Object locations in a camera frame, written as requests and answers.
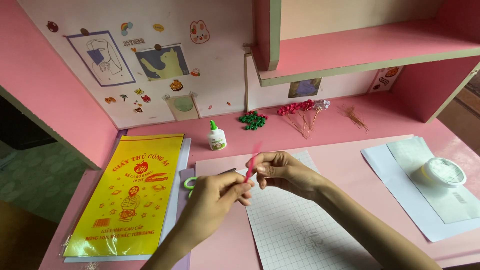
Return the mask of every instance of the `barcode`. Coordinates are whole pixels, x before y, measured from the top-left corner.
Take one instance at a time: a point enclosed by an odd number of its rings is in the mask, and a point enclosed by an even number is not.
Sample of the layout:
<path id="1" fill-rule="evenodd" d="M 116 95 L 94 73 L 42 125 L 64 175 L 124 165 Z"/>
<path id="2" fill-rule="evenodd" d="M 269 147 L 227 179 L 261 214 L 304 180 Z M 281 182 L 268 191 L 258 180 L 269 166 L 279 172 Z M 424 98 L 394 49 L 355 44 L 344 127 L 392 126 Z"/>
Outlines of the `barcode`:
<path id="1" fill-rule="evenodd" d="M 110 218 L 98 219 L 93 223 L 92 228 L 108 227 L 108 225 L 110 225 Z"/>
<path id="2" fill-rule="evenodd" d="M 453 193 L 453 196 L 455 196 L 455 198 L 461 203 L 461 204 L 466 204 L 467 202 L 462 198 L 462 196 L 460 196 L 459 193 L 457 192 L 452 192 Z"/>

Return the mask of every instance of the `white glue bottle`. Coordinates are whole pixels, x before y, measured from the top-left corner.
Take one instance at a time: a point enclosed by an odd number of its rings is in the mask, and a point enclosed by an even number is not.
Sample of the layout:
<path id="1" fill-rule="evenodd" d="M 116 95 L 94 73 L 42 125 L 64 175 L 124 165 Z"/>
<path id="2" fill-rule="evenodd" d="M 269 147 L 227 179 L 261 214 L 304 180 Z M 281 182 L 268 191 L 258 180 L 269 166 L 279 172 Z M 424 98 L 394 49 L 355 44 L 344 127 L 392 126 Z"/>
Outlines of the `white glue bottle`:
<path id="1" fill-rule="evenodd" d="M 208 133 L 208 144 L 213 151 L 222 150 L 227 146 L 225 132 L 216 127 L 215 122 L 210 120 L 210 132 Z"/>

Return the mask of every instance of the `plastic container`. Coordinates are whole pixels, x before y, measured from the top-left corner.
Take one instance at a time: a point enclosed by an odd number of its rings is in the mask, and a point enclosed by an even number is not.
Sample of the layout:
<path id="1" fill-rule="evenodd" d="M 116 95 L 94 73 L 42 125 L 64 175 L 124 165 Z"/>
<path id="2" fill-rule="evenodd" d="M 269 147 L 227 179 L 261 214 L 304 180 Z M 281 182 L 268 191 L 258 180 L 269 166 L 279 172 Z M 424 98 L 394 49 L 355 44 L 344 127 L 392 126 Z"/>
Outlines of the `plastic container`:
<path id="1" fill-rule="evenodd" d="M 210 120 L 210 132 L 208 133 L 208 144 L 213 151 L 222 150 L 227 146 L 225 132 L 219 129 L 213 120 Z"/>
<path id="2" fill-rule="evenodd" d="M 422 173 L 434 183 L 449 188 L 465 184 L 467 176 L 460 166 L 444 158 L 431 158 L 421 168 Z"/>

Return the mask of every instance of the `rainbow sticker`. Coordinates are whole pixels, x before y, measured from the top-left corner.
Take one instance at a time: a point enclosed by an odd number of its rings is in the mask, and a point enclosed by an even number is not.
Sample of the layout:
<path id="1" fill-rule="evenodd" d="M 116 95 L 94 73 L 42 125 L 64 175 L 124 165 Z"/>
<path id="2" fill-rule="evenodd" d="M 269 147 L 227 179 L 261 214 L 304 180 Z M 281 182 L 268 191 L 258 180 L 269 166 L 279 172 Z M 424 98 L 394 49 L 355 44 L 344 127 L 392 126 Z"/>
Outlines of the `rainbow sticker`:
<path id="1" fill-rule="evenodd" d="M 131 29 L 133 24 L 131 22 L 122 23 L 120 26 L 122 36 L 126 36 L 128 34 L 127 29 Z"/>

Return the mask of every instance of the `scissors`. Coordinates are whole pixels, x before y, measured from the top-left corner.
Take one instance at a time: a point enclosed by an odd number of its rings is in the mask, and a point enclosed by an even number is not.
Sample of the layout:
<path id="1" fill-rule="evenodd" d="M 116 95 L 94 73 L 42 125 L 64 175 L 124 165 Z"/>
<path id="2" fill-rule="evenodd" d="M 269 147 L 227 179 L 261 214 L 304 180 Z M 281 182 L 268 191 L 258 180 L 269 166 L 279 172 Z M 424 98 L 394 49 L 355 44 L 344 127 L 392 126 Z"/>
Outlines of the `scissors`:
<path id="1" fill-rule="evenodd" d="M 219 174 L 217 174 L 217 175 L 224 174 L 224 173 L 227 173 L 227 172 L 234 172 L 234 171 L 236 171 L 236 170 L 237 170 L 237 168 L 232 168 L 232 169 L 230 169 L 230 170 L 228 170 L 228 171 L 221 172 L 221 173 L 219 173 Z M 185 182 L 183 182 L 183 186 L 184 186 L 186 189 L 190 189 L 190 193 L 188 194 L 188 198 L 190 198 L 190 196 L 192 196 L 193 188 L 195 187 L 195 185 L 188 185 L 188 183 L 189 183 L 190 181 L 192 181 L 192 180 L 197 180 L 197 177 L 196 177 L 196 176 L 194 176 L 194 177 L 189 177 L 189 178 L 187 178 L 187 180 L 185 180 Z"/>

